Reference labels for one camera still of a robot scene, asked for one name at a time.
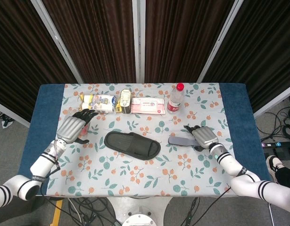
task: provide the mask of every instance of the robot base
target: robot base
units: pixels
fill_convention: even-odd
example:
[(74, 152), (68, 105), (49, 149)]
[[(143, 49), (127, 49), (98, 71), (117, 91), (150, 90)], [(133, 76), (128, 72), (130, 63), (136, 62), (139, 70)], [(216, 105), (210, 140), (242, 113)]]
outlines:
[(165, 210), (172, 197), (107, 197), (123, 226), (163, 226)]

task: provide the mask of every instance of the brown curtain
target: brown curtain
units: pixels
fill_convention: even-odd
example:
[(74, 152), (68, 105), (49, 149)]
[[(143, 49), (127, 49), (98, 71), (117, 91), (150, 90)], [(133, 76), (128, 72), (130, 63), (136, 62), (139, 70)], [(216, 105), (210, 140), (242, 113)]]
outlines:
[(131, 0), (44, 0), (84, 82), (136, 82)]
[(29, 0), (0, 0), (0, 103), (30, 121), (39, 87), (76, 83)]
[(290, 87), (290, 0), (244, 1), (203, 81), (245, 83), (254, 112)]
[(146, 0), (145, 82), (195, 82), (233, 0)]

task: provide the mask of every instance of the food package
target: food package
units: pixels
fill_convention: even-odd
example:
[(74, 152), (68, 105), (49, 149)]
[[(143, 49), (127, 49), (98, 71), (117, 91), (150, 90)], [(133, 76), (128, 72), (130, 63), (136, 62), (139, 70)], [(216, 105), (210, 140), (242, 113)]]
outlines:
[(83, 94), (80, 99), (80, 110), (88, 108), (100, 113), (116, 113), (116, 96)]
[(122, 113), (129, 114), (131, 112), (131, 91), (123, 89), (120, 96), (120, 106)]

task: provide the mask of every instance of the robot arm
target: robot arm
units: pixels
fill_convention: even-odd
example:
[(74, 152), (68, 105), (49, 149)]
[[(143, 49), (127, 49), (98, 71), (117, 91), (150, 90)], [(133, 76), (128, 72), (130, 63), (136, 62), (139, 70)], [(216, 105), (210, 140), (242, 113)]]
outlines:
[[(53, 140), (31, 166), (32, 178), (16, 175), (0, 186), (0, 207), (9, 204), (13, 196), (18, 196), (25, 201), (34, 197), (47, 177), (60, 170), (58, 158), (65, 151), (66, 144), (89, 142), (79, 139), (78, 136), (83, 127), (97, 114), (94, 110), (85, 109), (68, 117), (57, 131), (58, 139)], [(57, 166), (57, 169), (50, 173), (54, 165)]]
[(185, 128), (192, 133), (201, 147), (210, 150), (211, 155), (229, 175), (235, 177), (231, 180), (231, 188), (237, 195), (262, 199), (290, 212), (290, 188), (270, 181), (261, 181), (218, 143), (217, 136), (209, 127)]

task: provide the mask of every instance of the sneaker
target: sneaker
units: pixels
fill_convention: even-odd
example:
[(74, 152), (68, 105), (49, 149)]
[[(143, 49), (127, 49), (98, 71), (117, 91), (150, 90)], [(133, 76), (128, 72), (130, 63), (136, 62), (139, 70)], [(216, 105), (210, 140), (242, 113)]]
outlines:
[(267, 169), (270, 175), (272, 175), (275, 183), (278, 183), (276, 178), (276, 172), (278, 169), (283, 168), (284, 165), (275, 155), (270, 155), (266, 159)]

